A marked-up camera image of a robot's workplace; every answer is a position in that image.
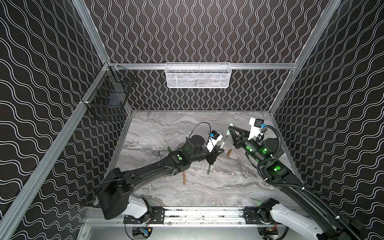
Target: gray marble surface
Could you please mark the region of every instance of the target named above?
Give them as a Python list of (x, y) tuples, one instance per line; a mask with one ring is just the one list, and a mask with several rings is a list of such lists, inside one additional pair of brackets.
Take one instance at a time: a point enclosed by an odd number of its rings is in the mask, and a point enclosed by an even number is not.
[[(161, 158), (185, 143), (185, 137), (199, 122), (209, 122), (212, 130), (225, 136), (229, 123), (249, 130), (249, 118), (264, 119), (271, 124), (267, 112), (134, 112), (129, 132), (118, 159), (117, 167), (122, 171), (133, 170), (157, 161), (157, 150)], [(200, 124), (194, 131), (206, 138), (209, 127)], [(268, 130), (265, 138), (273, 137)], [(146, 197), (151, 205), (167, 206), (258, 206), (267, 198), (280, 203), (297, 206), (287, 195), (263, 182), (252, 167), (243, 150), (233, 147), (229, 135), (225, 152), (220, 155), (208, 175), (208, 162), (194, 162), (186, 170), (187, 185), (183, 175), (177, 174), (152, 182), (137, 190), (134, 196)], [(227, 152), (232, 148), (230, 157)], [(280, 160), (291, 165), (284, 154)]]

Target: wire basket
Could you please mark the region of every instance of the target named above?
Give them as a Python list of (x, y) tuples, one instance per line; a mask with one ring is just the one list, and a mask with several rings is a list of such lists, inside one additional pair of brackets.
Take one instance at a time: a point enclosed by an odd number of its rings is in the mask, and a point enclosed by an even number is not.
[(230, 63), (166, 63), (169, 88), (227, 88), (231, 78)]
[(109, 69), (106, 71), (103, 79), (91, 95), (90, 103), (86, 104), (88, 110), (96, 120), (124, 120), (127, 114), (124, 108), (128, 99), (127, 89), (135, 77), (134, 72), (129, 72), (130, 78), (126, 80), (116, 80), (113, 70), (111, 71), (111, 69)]

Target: white mesh basket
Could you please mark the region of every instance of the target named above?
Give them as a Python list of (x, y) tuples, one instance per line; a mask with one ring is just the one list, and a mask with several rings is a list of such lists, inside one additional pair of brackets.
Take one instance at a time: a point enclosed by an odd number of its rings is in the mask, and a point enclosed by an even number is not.
[(227, 88), (230, 63), (166, 63), (169, 88)]

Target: black wire basket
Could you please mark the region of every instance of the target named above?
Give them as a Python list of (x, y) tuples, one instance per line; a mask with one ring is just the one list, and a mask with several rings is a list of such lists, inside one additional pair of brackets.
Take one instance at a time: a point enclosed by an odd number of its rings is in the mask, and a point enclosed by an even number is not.
[(124, 77), (117, 78), (117, 74), (121, 75), (121, 72), (109, 68), (93, 92), (91, 102), (86, 104), (96, 120), (124, 120), (127, 115), (124, 108), (128, 99), (127, 91), (134, 81), (135, 73), (125, 69)]

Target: patterned wallpaper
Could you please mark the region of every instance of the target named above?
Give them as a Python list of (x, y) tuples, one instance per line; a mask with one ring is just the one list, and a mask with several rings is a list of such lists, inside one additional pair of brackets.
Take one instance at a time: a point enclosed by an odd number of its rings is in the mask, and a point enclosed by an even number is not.
[(86, 195), (103, 180), (123, 126), (86, 113), (11, 239), (76, 239)]
[(85, 0), (113, 63), (292, 63), (328, 0)]
[(0, 219), (102, 63), (70, 0), (0, 0)]
[(343, 0), (275, 115), (304, 183), (384, 239), (384, 1)]
[(233, 70), (228, 88), (203, 89), (168, 88), (164, 71), (139, 71), (128, 102), (136, 110), (268, 110), (288, 72)]

